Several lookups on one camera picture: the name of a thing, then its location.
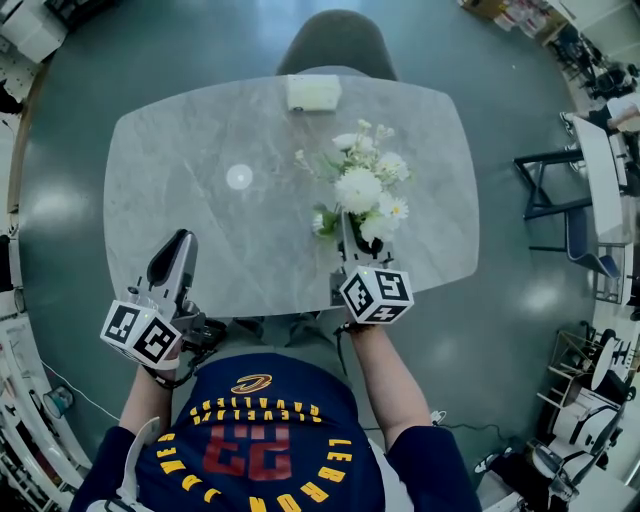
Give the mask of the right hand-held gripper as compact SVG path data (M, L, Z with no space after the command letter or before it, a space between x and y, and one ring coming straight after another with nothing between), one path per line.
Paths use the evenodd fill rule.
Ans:
M345 212L341 213L341 232L345 261L330 274L331 305L344 305L358 324L393 324L414 305L408 273L399 269L390 251L382 251L384 242L379 238L363 240L365 254L360 253Z

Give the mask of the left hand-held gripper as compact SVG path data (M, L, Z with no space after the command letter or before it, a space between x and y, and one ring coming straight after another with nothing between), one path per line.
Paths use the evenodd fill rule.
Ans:
M182 342L200 333L206 319L186 298L197 255L196 235L177 230L147 266L149 284L160 286L174 263L176 288L128 287L121 299L112 302L101 340L140 364L178 364Z

